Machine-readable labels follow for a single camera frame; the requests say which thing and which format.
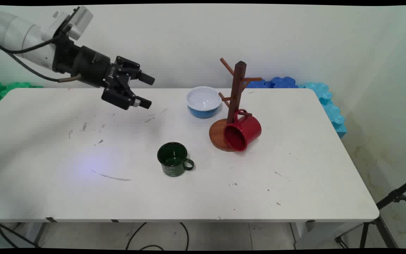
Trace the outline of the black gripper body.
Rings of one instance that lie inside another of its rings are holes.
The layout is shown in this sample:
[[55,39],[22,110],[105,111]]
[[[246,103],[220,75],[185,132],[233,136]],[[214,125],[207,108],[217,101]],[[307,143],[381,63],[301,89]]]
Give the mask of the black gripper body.
[[86,46],[77,46],[66,35],[61,36],[54,45],[52,71],[71,75],[69,78],[56,79],[56,82],[80,81],[97,88],[119,88],[119,84],[110,74],[115,66],[108,56]]

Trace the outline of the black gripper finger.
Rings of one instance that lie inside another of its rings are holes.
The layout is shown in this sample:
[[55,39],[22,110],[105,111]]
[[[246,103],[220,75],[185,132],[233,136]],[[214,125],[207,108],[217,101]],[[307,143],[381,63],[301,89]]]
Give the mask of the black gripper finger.
[[106,87],[101,99],[114,106],[128,110],[130,107],[142,107],[149,109],[152,105],[150,100],[137,96],[130,88],[131,76],[115,75],[103,79]]
[[155,82],[155,78],[145,74],[140,69],[140,64],[133,62],[129,59],[123,58],[121,56],[117,56],[115,59],[116,64],[116,75],[120,76],[127,76],[131,79],[138,79],[139,81],[147,84],[153,85]]

